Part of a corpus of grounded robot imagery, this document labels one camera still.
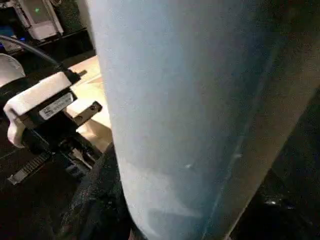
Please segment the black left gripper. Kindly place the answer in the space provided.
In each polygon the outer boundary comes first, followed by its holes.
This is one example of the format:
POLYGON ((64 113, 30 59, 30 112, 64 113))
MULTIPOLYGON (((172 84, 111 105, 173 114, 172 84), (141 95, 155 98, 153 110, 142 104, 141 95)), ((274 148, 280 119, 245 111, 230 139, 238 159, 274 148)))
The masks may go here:
POLYGON ((24 130, 22 145, 35 155, 19 171, 8 177, 12 185, 30 178, 48 163, 55 163, 77 181, 80 181, 101 156, 99 151, 77 129, 102 110, 94 101, 76 117, 59 110, 44 120, 36 110, 18 117, 24 130))

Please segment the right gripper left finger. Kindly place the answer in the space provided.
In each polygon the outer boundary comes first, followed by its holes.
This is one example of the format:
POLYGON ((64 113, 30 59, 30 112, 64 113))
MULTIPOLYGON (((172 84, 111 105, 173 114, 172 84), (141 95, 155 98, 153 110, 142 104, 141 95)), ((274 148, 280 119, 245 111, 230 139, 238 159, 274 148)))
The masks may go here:
POLYGON ((78 186, 61 220, 58 238, 127 240, 131 226, 115 146, 110 143, 78 186))

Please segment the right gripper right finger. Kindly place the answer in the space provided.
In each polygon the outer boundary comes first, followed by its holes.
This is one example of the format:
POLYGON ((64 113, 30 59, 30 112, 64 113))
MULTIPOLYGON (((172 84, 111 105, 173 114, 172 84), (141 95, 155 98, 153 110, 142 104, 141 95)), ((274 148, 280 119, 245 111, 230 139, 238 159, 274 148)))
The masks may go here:
POLYGON ((320 202, 300 194, 257 193, 230 240, 318 240, 320 202))

